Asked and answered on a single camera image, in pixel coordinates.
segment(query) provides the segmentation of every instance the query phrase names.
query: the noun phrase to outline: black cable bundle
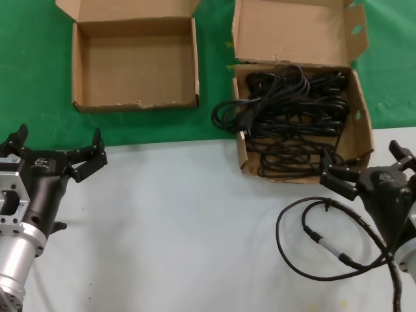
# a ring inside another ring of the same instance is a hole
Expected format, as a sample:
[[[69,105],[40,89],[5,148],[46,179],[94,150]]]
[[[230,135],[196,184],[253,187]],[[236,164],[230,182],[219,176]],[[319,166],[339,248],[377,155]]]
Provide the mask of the black cable bundle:
[[[289,260],[289,258],[286,256],[285,252],[283,251],[283,248],[281,246],[280,242],[280,224],[281,219],[283,218],[283,215],[288,212],[293,207],[296,207],[297,205],[304,203],[304,202],[310,202],[314,201],[310,205],[306,207],[304,210],[304,213],[302,214],[302,227],[304,231],[311,237],[312,240],[314,240],[317,244],[321,245],[328,251],[330,251],[333,255],[335,255],[340,262],[344,263],[345,265],[353,268],[355,271],[347,274],[342,274],[338,276],[332,276],[332,277],[320,277],[320,276],[313,276],[311,274],[307,274],[305,272],[302,272],[298,268],[296,268]],[[377,257],[376,260],[374,260],[369,265],[361,265],[354,260],[351,259],[348,255],[345,253],[338,252],[329,242],[327,242],[319,233],[316,231],[313,231],[307,224],[306,224],[306,216],[308,212],[318,206],[318,205],[324,205],[325,210],[328,211],[329,208],[338,209],[348,215],[350,218],[352,218],[360,227],[364,229],[364,231],[370,236],[370,238],[374,241],[374,243],[377,245],[377,247],[380,249],[381,254],[379,257]],[[340,203],[339,201],[332,200],[330,198],[322,198],[322,197],[310,197],[310,198],[304,198],[302,200],[298,200],[291,205],[287,206],[282,210],[282,212],[279,214],[278,220],[276,222],[276,242],[278,244],[279,252],[287,263],[289,267],[298,273],[299,275],[309,278],[310,280],[314,281],[339,281],[344,280],[346,278],[353,278],[354,276],[358,276],[361,274],[364,274],[372,269],[381,267],[383,265],[387,265],[390,271],[391,280],[393,282],[393,312],[401,312],[401,305],[400,300],[402,296],[402,281],[400,279],[400,275],[398,273],[398,268],[395,265],[395,261],[393,259],[393,256],[391,254],[392,247],[397,243],[398,239],[400,238],[400,235],[403,232],[404,226],[406,225],[406,222],[403,224],[400,231],[396,234],[395,239],[390,243],[388,246],[385,245],[383,240],[377,235],[377,233],[366,223],[366,221],[357,214],[354,210],[347,207],[346,205]]]
[[[227,132],[247,133],[247,150],[261,155],[259,176],[319,176],[323,148],[335,164],[355,164],[336,153],[350,114],[341,97],[348,79],[341,72],[307,78],[300,67],[288,66],[278,74],[253,72],[246,84],[249,99],[223,102],[211,118]],[[336,137],[337,142],[332,145],[314,137]]]

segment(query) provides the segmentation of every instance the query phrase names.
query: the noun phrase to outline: green cloth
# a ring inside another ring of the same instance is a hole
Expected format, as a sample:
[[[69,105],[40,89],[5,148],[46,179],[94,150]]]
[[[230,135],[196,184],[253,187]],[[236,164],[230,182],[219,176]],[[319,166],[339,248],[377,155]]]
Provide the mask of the green cloth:
[[[359,70],[374,128],[416,125],[416,4],[365,1],[370,49]],[[211,111],[232,97],[234,0],[203,0],[195,12],[201,103],[196,110],[79,114],[71,104],[72,20],[54,0],[0,1],[0,141],[21,123],[32,148],[88,145],[99,127],[106,145],[231,138]]]

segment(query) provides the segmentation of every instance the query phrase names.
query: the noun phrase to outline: box flap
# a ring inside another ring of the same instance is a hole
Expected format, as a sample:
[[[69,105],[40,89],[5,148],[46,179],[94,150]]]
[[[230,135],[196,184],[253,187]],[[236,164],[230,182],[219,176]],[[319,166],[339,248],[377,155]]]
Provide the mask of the box flap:
[[[191,17],[200,0],[56,0],[77,21]]]
[[[352,0],[236,0],[235,54],[250,62],[349,66],[368,48]]]
[[[71,16],[73,19],[78,19],[79,7],[81,5],[81,0],[56,0],[57,6]]]

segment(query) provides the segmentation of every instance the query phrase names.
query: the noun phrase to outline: table surface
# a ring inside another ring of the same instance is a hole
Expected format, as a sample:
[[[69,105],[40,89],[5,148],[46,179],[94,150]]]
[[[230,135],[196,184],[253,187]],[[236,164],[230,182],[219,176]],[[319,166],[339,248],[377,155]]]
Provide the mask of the table surface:
[[[416,151],[416,128],[377,130],[372,166],[393,163],[388,143]],[[26,311],[304,311],[392,310],[387,267],[331,283],[305,279],[281,258],[279,212],[307,196],[354,203],[320,185],[281,185],[241,174],[234,140],[108,148],[109,165],[68,186],[57,220],[26,283]],[[302,207],[283,219],[283,246],[302,270],[349,272],[315,244],[300,223]],[[315,209],[311,227],[360,263],[379,251],[342,213]],[[402,274],[403,311],[416,286]]]

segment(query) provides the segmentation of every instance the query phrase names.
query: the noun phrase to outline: open cardboard box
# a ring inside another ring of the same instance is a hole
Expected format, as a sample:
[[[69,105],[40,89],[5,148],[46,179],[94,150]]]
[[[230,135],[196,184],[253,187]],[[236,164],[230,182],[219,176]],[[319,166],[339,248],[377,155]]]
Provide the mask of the open cardboard box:
[[[289,63],[306,75],[341,70],[349,77],[343,96],[351,114],[339,142],[344,159],[360,158],[368,165],[374,151],[370,114],[357,73],[350,63],[369,46],[363,5],[353,0],[236,0],[233,22],[235,54],[256,64],[237,65],[233,82],[236,99],[249,96],[245,78],[257,70],[278,72]],[[258,153],[247,152],[244,133],[237,135],[240,167],[257,176]],[[318,183],[319,177],[270,179],[285,183]]]
[[[56,0],[73,24],[79,112],[197,107],[199,0]]]

